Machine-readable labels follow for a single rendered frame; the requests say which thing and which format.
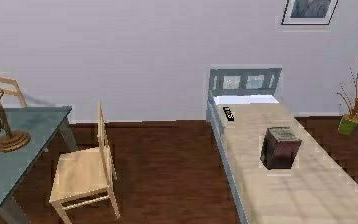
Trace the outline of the dry plant in green pot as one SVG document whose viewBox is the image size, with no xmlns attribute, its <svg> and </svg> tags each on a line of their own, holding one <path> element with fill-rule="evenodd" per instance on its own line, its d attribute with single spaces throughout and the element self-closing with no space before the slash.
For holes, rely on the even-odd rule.
<svg viewBox="0 0 358 224">
<path fill-rule="evenodd" d="M 347 107 L 347 111 L 341 116 L 338 132 L 346 136 L 351 135 L 358 126 L 358 71 L 356 73 L 350 72 L 350 74 L 354 87 L 354 97 L 349 96 L 343 84 L 340 84 L 340 91 L 337 92 L 337 95 L 340 96 Z"/>
</svg>

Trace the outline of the light wooden chair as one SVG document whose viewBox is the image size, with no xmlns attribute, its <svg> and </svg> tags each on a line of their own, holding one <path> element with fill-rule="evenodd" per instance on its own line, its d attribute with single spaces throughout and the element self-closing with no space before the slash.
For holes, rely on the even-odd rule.
<svg viewBox="0 0 358 224">
<path fill-rule="evenodd" d="M 102 105 L 98 103 L 98 146 L 59 157 L 49 203 L 64 224 L 72 224 L 67 210 L 109 200 L 117 218 L 120 211 L 114 192 L 116 169 L 108 141 Z"/>
<path fill-rule="evenodd" d="M 28 106 L 16 79 L 0 76 L 0 96 L 3 95 L 15 96 L 23 107 Z"/>
</svg>

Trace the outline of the brown statue on round base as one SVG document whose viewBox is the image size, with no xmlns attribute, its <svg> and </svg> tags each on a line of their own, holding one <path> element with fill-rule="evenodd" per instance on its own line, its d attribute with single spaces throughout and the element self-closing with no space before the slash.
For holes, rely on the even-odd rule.
<svg viewBox="0 0 358 224">
<path fill-rule="evenodd" d="M 31 135 L 27 131 L 23 130 L 12 130 L 5 110 L 0 104 L 0 132 L 4 131 L 5 134 L 0 137 L 0 152 L 12 152 L 26 146 L 30 140 Z"/>
</svg>

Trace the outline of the framed wall picture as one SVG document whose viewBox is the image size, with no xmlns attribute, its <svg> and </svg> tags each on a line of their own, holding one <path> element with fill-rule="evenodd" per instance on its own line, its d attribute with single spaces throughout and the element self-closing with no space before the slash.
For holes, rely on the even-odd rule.
<svg viewBox="0 0 358 224">
<path fill-rule="evenodd" d="M 339 0 L 287 0 L 282 25 L 329 25 Z"/>
</svg>

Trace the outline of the grey-blue dining table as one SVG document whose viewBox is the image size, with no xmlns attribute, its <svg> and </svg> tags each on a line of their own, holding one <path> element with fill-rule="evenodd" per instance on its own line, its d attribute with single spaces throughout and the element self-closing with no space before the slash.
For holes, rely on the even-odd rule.
<svg viewBox="0 0 358 224">
<path fill-rule="evenodd" d="M 7 224 L 30 224 L 13 192 L 60 131 L 70 151 L 76 151 L 76 141 L 68 127 L 71 106 L 8 108 L 6 115 L 12 129 L 25 130 L 31 141 L 13 152 L 0 152 L 0 216 Z"/>
</svg>

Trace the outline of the grey framed bed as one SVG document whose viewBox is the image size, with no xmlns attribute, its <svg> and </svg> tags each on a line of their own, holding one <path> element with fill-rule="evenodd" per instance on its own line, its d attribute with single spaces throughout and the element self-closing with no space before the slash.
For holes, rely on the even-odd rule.
<svg viewBox="0 0 358 224">
<path fill-rule="evenodd" d="M 274 97 L 280 74 L 280 68 L 210 70 L 207 121 L 239 224 L 358 224 L 358 184 Z M 268 170 L 260 160 L 270 127 L 290 127 L 302 140 L 291 169 Z"/>
</svg>

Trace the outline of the dark brown box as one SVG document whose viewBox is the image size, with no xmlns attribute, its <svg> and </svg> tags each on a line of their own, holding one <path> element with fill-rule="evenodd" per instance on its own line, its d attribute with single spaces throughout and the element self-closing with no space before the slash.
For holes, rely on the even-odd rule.
<svg viewBox="0 0 358 224">
<path fill-rule="evenodd" d="M 260 160 L 268 169 L 291 169 L 302 140 L 290 127 L 270 127 L 266 130 Z"/>
</svg>

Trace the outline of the black remote control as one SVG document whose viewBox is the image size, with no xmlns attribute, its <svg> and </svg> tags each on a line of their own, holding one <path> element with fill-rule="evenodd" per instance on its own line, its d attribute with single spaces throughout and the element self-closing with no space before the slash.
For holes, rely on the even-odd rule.
<svg viewBox="0 0 358 224">
<path fill-rule="evenodd" d="M 228 121 L 234 121 L 234 115 L 228 106 L 224 107 L 223 111 Z"/>
</svg>

